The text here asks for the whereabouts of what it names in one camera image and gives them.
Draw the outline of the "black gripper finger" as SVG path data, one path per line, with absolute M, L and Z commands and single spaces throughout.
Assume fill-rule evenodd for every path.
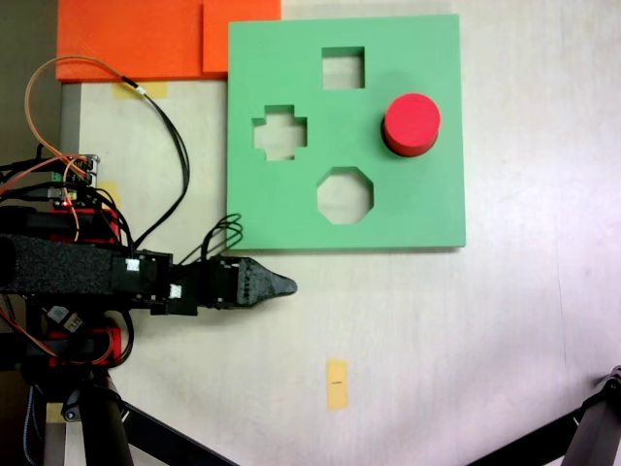
M 293 280 L 270 271 L 252 258 L 240 257 L 238 268 L 237 307 L 253 307 L 298 290 Z

